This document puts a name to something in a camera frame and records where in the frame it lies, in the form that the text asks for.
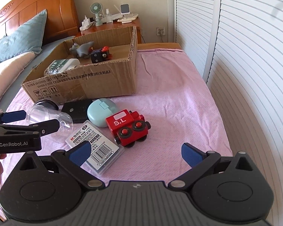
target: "cardboard box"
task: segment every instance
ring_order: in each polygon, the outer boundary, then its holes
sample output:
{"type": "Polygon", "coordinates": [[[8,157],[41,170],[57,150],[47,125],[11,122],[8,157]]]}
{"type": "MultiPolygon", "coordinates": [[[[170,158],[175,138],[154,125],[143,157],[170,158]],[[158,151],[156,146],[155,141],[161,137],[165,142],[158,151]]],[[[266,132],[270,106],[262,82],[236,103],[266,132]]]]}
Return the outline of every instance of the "cardboard box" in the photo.
{"type": "Polygon", "coordinates": [[[136,27],[103,30],[59,44],[24,80],[22,87],[34,101],[49,98],[62,104],[88,98],[131,95],[136,92],[136,27]],[[73,57],[69,49],[94,41],[94,49],[109,46],[112,59],[92,64],[79,59],[81,65],[61,74],[44,76],[45,69],[57,59],[73,57]]]}

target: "white louvered door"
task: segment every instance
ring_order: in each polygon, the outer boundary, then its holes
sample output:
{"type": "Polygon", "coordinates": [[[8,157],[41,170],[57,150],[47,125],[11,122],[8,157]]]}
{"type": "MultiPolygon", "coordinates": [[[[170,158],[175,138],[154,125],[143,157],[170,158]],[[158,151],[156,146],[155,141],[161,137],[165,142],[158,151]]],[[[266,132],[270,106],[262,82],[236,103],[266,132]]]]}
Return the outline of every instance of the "white louvered door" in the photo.
{"type": "Polygon", "coordinates": [[[214,0],[176,0],[176,42],[203,76],[211,36],[214,0]]]}
{"type": "Polygon", "coordinates": [[[268,220],[283,226],[283,0],[221,0],[207,85],[233,153],[247,151],[274,191],[268,220]]]}

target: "wooden headboard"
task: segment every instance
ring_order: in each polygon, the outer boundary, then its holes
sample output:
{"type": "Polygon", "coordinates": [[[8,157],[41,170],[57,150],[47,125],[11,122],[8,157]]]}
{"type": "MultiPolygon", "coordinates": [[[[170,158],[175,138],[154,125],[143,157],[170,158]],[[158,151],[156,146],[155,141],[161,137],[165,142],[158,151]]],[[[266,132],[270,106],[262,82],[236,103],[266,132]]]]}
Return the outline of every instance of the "wooden headboard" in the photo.
{"type": "Polygon", "coordinates": [[[44,9],[47,9],[47,21],[43,44],[78,33],[74,0],[12,0],[0,10],[0,32],[10,35],[44,9]]]}

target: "gray plush toy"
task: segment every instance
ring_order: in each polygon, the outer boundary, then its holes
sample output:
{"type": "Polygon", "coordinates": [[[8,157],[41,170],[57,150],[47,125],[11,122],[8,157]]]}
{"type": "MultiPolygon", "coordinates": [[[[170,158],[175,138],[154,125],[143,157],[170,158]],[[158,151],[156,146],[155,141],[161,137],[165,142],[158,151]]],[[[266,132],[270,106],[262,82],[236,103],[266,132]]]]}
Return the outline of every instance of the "gray plush toy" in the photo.
{"type": "Polygon", "coordinates": [[[81,46],[77,43],[75,43],[72,48],[70,48],[70,52],[74,57],[79,57],[79,58],[89,58],[89,54],[92,52],[93,48],[92,46],[94,45],[94,41],[84,43],[81,46]]]}

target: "pink bedsheet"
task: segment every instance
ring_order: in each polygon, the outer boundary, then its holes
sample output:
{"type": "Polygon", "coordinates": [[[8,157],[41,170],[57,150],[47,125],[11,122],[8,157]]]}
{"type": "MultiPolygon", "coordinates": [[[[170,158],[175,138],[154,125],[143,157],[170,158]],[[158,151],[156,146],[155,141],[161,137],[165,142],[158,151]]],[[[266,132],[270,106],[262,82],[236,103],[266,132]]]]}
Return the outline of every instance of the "pink bedsheet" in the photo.
{"type": "MultiPolygon", "coordinates": [[[[231,156],[223,122],[209,89],[182,50],[143,50],[137,54],[137,93],[112,98],[121,108],[137,110],[152,128],[142,143],[125,152],[100,177],[110,180],[163,180],[169,183],[190,167],[181,158],[184,142],[202,151],[215,150],[231,156]]],[[[33,102],[21,89],[8,111],[28,110],[33,102]]],[[[111,135],[108,128],[103,132],[111,135]]],[[[38,155],[50,155],[69,146],[42,137],[38,155]]],[[[2,161],[5,181],[23,153],[8,154],[2,161]]],[[[90,167],[83,169],[93,174],[90,167]]]]}

